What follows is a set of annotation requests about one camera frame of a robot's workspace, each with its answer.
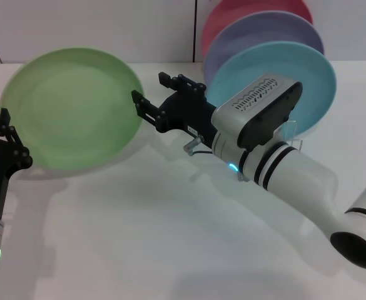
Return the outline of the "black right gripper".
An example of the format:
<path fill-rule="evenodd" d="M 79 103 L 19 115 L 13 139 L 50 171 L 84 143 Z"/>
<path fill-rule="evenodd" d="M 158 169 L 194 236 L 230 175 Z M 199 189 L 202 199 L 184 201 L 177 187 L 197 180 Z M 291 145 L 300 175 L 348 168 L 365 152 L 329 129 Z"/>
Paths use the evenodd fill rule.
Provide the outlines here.
<path fill-rule="evenodd" d="M 171 77 L 165 72 L 158 73 L 162 86 L 179 93 L 204 94 L 206 86 L 194 82 L 179 74 Z M 159 133 L 171 130 L 181 130 L 193 137 L 201 136 L 203 144 L 211 148 L 216 135 L 216 129 L 211 124 L 211 115 L 216 107 L 207 102 L 204 96 L 182 96 L 177 92 L 168 97 L 160 107 L 153 105 L 137 90 L 131 91 L 137 115 L 155 125 Z"/>

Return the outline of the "green round plate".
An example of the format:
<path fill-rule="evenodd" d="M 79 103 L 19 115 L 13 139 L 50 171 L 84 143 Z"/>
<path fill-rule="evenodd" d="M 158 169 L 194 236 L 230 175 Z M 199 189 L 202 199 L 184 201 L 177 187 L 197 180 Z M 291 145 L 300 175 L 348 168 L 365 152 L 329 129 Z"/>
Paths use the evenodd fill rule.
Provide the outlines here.
<path fill-rule="evenodd" d="M 143 92 L 122 60 L 84 47 L 58 49 L 20 67 L 0 105 L 35 165 L 74 171 L 113 159 L 141 125 L 131 93 Z"/>

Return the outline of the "red round plate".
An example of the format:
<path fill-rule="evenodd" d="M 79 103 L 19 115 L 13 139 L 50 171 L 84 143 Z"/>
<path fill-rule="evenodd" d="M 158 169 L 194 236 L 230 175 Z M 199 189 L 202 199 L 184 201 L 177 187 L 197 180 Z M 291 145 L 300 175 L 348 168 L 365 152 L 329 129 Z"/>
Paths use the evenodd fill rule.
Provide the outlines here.
<path fill-rule="evenodd" d="M 214 38 L 228 25 L 249 14 L 263 11 L 294 13 L 313 24 L 313 17 L 303 0 L 221 0 L 207 17 L 202 30 L 203 58 Z"/>

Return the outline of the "purple round plate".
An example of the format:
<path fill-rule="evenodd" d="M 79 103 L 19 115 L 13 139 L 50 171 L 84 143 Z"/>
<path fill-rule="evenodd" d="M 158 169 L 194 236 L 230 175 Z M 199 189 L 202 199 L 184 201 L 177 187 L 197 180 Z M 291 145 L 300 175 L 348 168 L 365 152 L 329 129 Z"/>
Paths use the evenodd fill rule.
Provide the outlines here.
<path fill-rule="evenodd" d="M 203 77 L 210 85 L 219 68 L 232 56 L 263 43 L 302 43 L 324 54 L 322 39 L 304 18 L 285 11 L 263 11 L 242 17 L 220 31 L 203 60 Z"/>

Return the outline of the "cyan round plate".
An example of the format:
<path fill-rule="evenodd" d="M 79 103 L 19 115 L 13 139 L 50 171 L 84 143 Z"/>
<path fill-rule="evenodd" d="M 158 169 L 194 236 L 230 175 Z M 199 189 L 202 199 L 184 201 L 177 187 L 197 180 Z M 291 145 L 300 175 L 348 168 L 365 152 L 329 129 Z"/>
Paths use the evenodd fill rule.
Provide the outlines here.
<path fill-rule="evenodd" d="M 232 56 L 207 86 L 207 100 L 218 107 L 265 73 L 299 81 L 301 98 L 290 120 L 298 123 L 303 137 L 320 122 L 333 103 L 337 90 L 335 71 L 328 59 L 314 48 L 289 41 L 259 44 Z"/>

